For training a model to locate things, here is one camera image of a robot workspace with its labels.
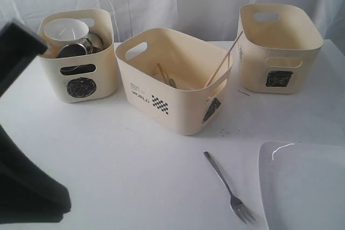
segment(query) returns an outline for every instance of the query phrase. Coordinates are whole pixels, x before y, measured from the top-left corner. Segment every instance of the white tablecloth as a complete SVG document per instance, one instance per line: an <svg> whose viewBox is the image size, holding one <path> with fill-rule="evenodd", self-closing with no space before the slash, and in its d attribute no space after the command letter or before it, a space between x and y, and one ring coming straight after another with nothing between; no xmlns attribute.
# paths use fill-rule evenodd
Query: white tablecloth
<svg viewBox="0 0 345 230"><path fill-rule="evenodd" d="M1 229L266 229L259 146L266 140L344 145L344 71L345 57L326 40L300 92L259 94L240 85L235 61L222 112L199 134L180 136L131 106L122 86L104 99L61 102L35 59L0 98L0 122L68 188L72 210L59 224ZM231 211L205 150L255 213L254 226Z"/></svg>

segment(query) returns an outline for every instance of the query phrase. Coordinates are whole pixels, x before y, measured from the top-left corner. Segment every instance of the fork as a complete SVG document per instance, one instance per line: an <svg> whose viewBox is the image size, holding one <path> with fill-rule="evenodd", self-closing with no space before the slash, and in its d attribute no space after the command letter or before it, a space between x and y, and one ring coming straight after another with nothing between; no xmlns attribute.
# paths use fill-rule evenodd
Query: fork
<svg viewBox="0 0 345 230"><path fill-rule="evenodd" d="M232 191L230 190L230 187L228 186L226 180L224 179L224 176L220 172L220 169L218 168L216 162L210 156L210 153L208 153L206 151L206 152L204 152L204 156L208 159L208 161L212 165L213 169L216 171L216 173L218 174L219 178L224 183L227 191L229 192L229 194L230 194L230 206L231 206L232 210L240 218L240 220L242 220L245 224L247 222L250 222L250 223L253 224L254 221L255 221L254 216L252 215L252 213L250 213L250 211L243 204L243 202L232 193Z"/></svg>

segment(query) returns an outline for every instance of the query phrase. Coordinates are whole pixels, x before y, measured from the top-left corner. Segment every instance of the fork handle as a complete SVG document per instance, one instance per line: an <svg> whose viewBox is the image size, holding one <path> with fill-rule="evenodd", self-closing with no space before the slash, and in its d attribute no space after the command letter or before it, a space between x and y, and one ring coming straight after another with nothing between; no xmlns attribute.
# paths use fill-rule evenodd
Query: fork handle
<svg viewBox="0 0 345 230"><path fill-rule="evenodd" d="M207 158L207 160L210 162L210 164L212 165L213 169L215 170L216 174L218 175L218 177L222 180L222 182L224 183L227 191L229 192L230 196L233 197L233 193L230 189L230 187L228 186L226 180L224 179L224 176L222 175L222 173L220 172L220 169L218 168L216 162L213 160L213 158L211 157L210 153L208 153L207 151L204 152L204 156Z"/></svg>

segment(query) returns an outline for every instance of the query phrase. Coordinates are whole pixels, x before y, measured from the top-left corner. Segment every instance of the cream plastic basket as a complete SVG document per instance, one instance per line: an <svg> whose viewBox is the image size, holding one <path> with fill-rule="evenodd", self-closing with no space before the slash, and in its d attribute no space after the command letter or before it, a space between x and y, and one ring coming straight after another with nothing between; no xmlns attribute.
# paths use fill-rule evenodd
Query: cream plastic basket
<svg viewBox="0 0 345 230"><path fill-rule="evenodd" d="M323 45L323 39L300 8L250 4L241 8L238 33L242 85L254 92L298 91Z"/></svg>
<svg viewBox="0 0 345 230"><path fill-rule="evenodd" d="M58 47L54 47L43 33L43 27L58 18L88 19L94 25L89 31L103 40L105 49L101 52L56 59ZM40 57L41 64L57 97L64 102L80 102L98 99L112 94L117 88L116 58L114 52L113 26L109 13L101 9L89 9L56 13L45 18L38 34L52 45L50 52ZM93 72L63 75L61 68L93 64Z"/></svg>
<svg viewBox="0 0 345 230"><path fill-rule="evenodd" d="M132 59L136 46L146 44ZM182 135L199 132L219 112L232 66L223 63L203 88L225 50L172 29L151 29L126 40L115 51L127 100L167 128ZM177 89L152 77L160 63Z"/></svg>

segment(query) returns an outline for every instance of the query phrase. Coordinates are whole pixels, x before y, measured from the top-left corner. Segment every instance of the white plate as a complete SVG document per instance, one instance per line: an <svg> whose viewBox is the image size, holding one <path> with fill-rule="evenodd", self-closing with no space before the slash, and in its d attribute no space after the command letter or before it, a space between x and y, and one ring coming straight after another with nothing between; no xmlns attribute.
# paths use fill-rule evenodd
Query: white plate
<svg viewBox="0 0 345 230"><path fill-rule="evenodd" d="M259 178L270 230L345 229L345 148L264 142Z"/></svg>

